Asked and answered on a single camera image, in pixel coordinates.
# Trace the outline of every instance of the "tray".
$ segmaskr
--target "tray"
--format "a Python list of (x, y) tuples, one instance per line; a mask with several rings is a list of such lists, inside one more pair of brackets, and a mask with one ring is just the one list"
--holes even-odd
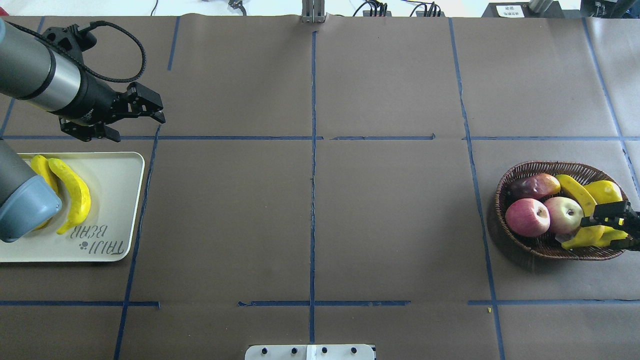
[[(138, 199), (145, 168), (137, 152), (41, 153), (59, 158), (89, 187), (92, 197), (87, 219), (58, 235), (70, 197), (60, 182), (62, 209), (43, 229), (31, 231), (13, 243), (0, 243), (0, 262), (108, 262), (123, 259), (131, 247)], [(35, 154), (19, 154), (29, 162)]]
[[(550, 233), (542, 234), (537, 238), (527, 238), (511, 232), (504, 219), (504, 214), (513, 203), (513, 199), (509, 199), (506, 195), (507, 186), (514, 180), (523, 179), (540, 173), (550, 175), (566, 174), (572, 176), (578, 183), (585, 185), (593, 181), (609, 180), (616, 182), (611, 176), (605, 172), (582, 163), (572, 163), (567, 161), (527, 161), (520, 163), (509, 169), (498, 182), (495, 192), (494, 210), (499, 227), (507, 234), (507, 236), (515, 242), (519, 247), (534, 254), (535, 256), (547, 259), (567, 259), (567, 260), (608, 260), (615, 258), (623, 253), (622, 250), (608, 249), (605, 247), (578, 247), (572, 250), (565, 250)], [(625, 191), (622, 192), (623, 200), (628, 200)], [(563, 191), (553, 196), (566, 196)], [(540, 199), (544, 202), (549, 197)]]

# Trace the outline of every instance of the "white bracket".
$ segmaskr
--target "white bracket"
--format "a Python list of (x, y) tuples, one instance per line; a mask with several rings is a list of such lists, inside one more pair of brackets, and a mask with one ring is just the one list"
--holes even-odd
[(254, 345), (244, 360), (376, 360), (376, 348), (347, 345)]
[(324, 0), (302, 0), (302, 22), (324, 22)]

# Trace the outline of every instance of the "electrical wire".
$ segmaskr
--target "electrical wire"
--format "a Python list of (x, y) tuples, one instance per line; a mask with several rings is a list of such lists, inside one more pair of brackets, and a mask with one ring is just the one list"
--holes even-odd
[(416, 5), (416, 6), (415, 6), (415, 8), (413, 8), (413, 11), (412, 11), (412, 12), (411, 12), (411, 14), (409, 15), (409, 17), (412, 17), (412, 16), (413, 16), (413, 14), (415, 13), (415, 11), (416, 11), (416, 10), (418, 10), (418, 8), (419, 8), (420, 6), (424, 6), (424, 12), (427, 12), (427, 4), (425, 4), (425, 3), (421, 3), (421, 4)]
[(240, 9), (240, 11), (242, 12), (242, 16), (246, 16), (246, 9), (244, 8), (242, 1), (243, 0), (229, 0), (229, 6), (231, 6), (231, 9), (234, 10)]
[(156, 12), (156, 9), (158, 8), (158, 1), (159, 1), (159, 0), (156, 0), (156, 4), (154, 5), (153, 10), (151, 10), (151, 15), (150, 15), (150, 16), (153, 16), (153, 15), (154, 15), (154, 12)]
[(388, 4), (386, 3), (381, 3), (377, 0), (368, 0), (365, 1), (364, 3), (362, 3), (360, 5), (360, 7), (358, 7), (356, 9), (356, 11), (353, 13), (353, 16), (357, 16), (358, 12), (360, 11), (360, 9), (362, 9), (366, 4), (369, 4), (369, 16), (370, 17), (382, 17), (382, 16), (387, 16), (387, 8), (388, 8)]
[(362, 5), (360, 5), (359, 8), (356, 9), (356, 11), (353, 13), (353, 16), (358, 15), (358, 12), (360, 11), (360, 9), (362, 9), (366, 4), (369, 4), (369, 7), (371, 9), (371, 14), (373, 14), (373, 9), (377, 8), (377, 4), (374, 3), (373, 1), (365, 1), (364, 3), (362, 3)]
[(442, 9), (438, 4), (435, 3), (435, 1), (433, 1), (432, 3), (425, 3), (424, 1), (412, 1), (412, 0), (402, 0), (402, 1), (406, 3), (418, 4), (415, 6), (415, 8), (413, 8), (413, 11), (411, 11), (411, 14), (409, 15), (409, 17), (412, 17), (413, 14), (416, 12), (416, 10), (418, 10), (420, 6), (424, 6), (424, 13), (422, 14), (423, 17), (440, 17), (442, 15)]
[[(39, 40), (45, 42), (46, 44), (51, 45), (52, 47), (55, 48), (55, 50), (57, 50), (61, 55), (66, 56), (69, 60), (71, 60), (72, 62), (74, 62), (78, 67), (82, 68), (83, 70), (87, 71), (89, 74), (95, 76), (98, 79), (104, 80), (104, 81), (109, 81), (110, 83), (130, 83), (133, 81), (136, 81), (137, 79), (139, 79), (142, 74), (144, 73), (145, 69), (147, 68), (147, 53), (145, 52), (145, 48), (142, 46), (142, 43), (140, 42), (140, 40), (138, 40), (135, 36), (133, 36), (132, 33), (128, 32), (127, 30), (121, 28), (120, 26), (117, 26), (116, 24), (113, 24), (112, 22), (108, 22), (108, 21), (103, 21), (103, 20), (99, 20), (99, 21), (92, 21), (89, 23), (89, 27), (88, 28), (83, 28), (82, 32), (87, 32), (87, 31), (91, 31), (93, 29), (99, 28), (101, 26), (109, 26), (110, 28), (114, 28), (118, 31), (120, 31), (121, 33), (127, 35), (131, 40), (133, 40), (136, 45), (140, 48), (140, 54), (142, 55), (142, 65), (140, 66), (140, 71), (138, 71), (138, 73), (133, 76), (132, 78), (128, 78), (128, 79), (115, 79), (115, 78), (109, 78), (107, 76), (103, 76), (98, 74), (97, 72), (93, 71), (92, 69), (89, 69), (88, 66), (86, 66), (85, 64), (83, 64), (80, 60), (76, 59), (75, 57), (73, 57), (71, 54), (69, 54), (67, 52), (67, 50), (65, 50), (64, 48), (62, 48), (61, 46), (59, 46), (58, 44), (50, 41), (48, 38), (44, 37), (41, 34), (38, 34), (37, 32), (29, 29), (29, 28), (25, 28), (24, 26), (20, 26), (18, 24), (14, 24), (12, 22), (8, 22), (8, 24), (11, 24), (14, 28), (23, 31), (29, 35), (32, 35), (34, 37), (37, 37)], [(71, 25), (70, 28), (75, 28), (75, 30), (77, 31), (78, 29), (78, 25), (74, 24)]]

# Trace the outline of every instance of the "purple fruit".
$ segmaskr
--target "purple fruit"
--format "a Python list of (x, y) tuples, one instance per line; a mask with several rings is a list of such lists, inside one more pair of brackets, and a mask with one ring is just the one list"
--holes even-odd
[(542, 199), (560, 192), (560, 182), (556, 177), (541, 173), (518, 179), (508, 186), (508, 194), (514, 199)]

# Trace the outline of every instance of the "table surface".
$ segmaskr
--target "table surface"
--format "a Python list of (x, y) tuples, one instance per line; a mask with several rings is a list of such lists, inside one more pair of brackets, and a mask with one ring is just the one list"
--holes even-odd
[[(544, 261), (498, 247), (487, 221), (502, 174), (529, 160), (593, 165), (640, 208), (640, 22), (101, 19), (143, 42), (140, 81), (167, 123), (122, 120), (121, 143), (82, 143), (0, 97), (0, 136), (17, 152), (142, 154), (135, 246), (115, 263), (2, 264), (6, 358), (242, 359), (304, 343), (375, 344), (379, 359), (640, 357), (640, 254)], [(113, 34), (96, 30), (85, 60), (127, 77), (139, 55)]]

